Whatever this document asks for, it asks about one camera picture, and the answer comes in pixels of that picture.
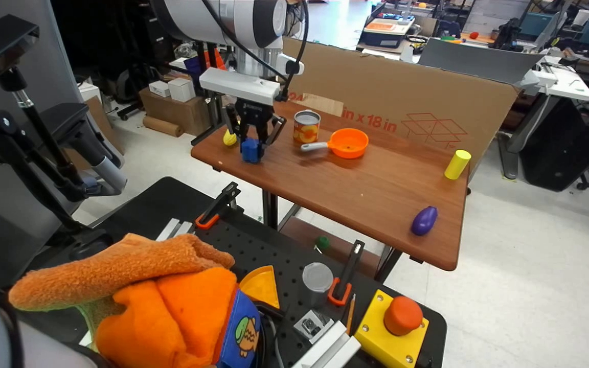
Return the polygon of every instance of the black workbench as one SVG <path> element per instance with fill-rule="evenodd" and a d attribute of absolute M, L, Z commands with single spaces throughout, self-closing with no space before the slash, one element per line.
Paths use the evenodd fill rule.
<path fill-rule="evenodd" d="M 141 193 L 137 198 L 114 211 L 114 214 L 105 219 L 98 227 L 108 229 L 114 241 L 123 239 L 126 234 L 139 234 L 144 237 L 156 239 L 169 219 L 194 222 L 194 219 L 209 204 L 210 198 L 202 193 L 192 190 L 191 186 L 174 178 L 163 178 L 149 186 L 146 193 Z M 293 329 L 295 320 L 298 320 L 308 311 L 308 305 L 303 303 L 298 297 L 301 269 L 310 261 L 324 261 L 334 271 L 340 271 L 342 265 L 329 258 L 314 253 L 312 249 L 303 249 L 295 245 L 293 239 L 241 214 L 239 211 L 228 211 L 210 232 L 198 232 L 196 236 L 210 245 L 234 253 L 234 271 L 239 281 L 257 265 L 272 264 L 277 268 L 280 305 L 285 311 L 278 344 L 285 363 L 293 365 L 308 350 L 306 339 Z M 354 327 L 359 323 L 377 288 L 397 294 L 370 278 L 358 273 L 354 275 L 354 290 L 358 294 L 358 320 L 354 320 Z M 429 318 L 429 331 L 425 335 L 417 365 L 437 368 L 441 365 L 445 320 L 435 311 L 425 306 L 422 308 L 425 318 Z M 343 311 L 328 306 L 324 308 L 324 313 L 343 320 Z M 377 363 L 368 355 L 358 354 L 349 365 Z"/>

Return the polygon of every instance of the concrete floor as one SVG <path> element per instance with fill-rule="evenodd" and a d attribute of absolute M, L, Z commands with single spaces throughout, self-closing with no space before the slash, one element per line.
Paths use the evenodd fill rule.
<path fill-rule="evenodd" d="M 310 38 L 349 49 L 365 11 L 361 0 L 310 5 Z M 161 175 L 210 197 L 235 180 L 192 160 L 191 134 L 148 130 L 141 116 L 117 122 L 117 133 L 128 186 L 120 197 L 85 200 L 80 221 L 111 212 Z M 470 185 L 459 269 L 403 258 L 386 284 L 445 317 L 447 368 L 589 365 L 589 190 L 548 193 L 498 169 L 492 146 Z M 257 189 L 241 185 L 239 204 L 249 216 L 261 214 L 259 200 Z M 359 237 L 331 221 L 322 224 L 349 241 Z"/>

